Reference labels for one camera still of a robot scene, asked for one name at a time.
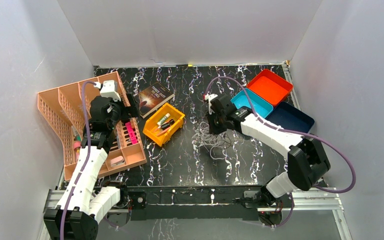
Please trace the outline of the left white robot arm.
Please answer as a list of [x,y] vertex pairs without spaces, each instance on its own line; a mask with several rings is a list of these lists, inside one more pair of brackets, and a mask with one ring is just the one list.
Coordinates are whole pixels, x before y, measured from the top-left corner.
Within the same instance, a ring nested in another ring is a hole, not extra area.
[[58,103],[40,92],[38,108],[63,144],[69,184],[56,208],[45,212],[44,223],[53,240],[94,240],[109,204],[124,208],[130,200],[126,191],[116,189],[90,201],[97,179],[146,163],[136,123],[139,112],[130,93],[118,102],[99,95],[89,100],[80,93],[82,110],[60,89],[54,95]]

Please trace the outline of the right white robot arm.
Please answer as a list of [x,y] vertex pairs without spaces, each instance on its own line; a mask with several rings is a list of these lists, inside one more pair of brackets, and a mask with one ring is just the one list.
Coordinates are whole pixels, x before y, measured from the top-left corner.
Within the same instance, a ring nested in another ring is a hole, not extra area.
[[238,202],[275,207],[283,195],[309,190],[330,170],[330,162],[319,140],[285,132],[280,126],[255,115],[251,108],[237,108],[226,96],[206,94],[203,99],[208,104],[206,118],[210,134],[237,131],[266,144],[287,161],[286,171],[273,177],[257,193],[245,193]]

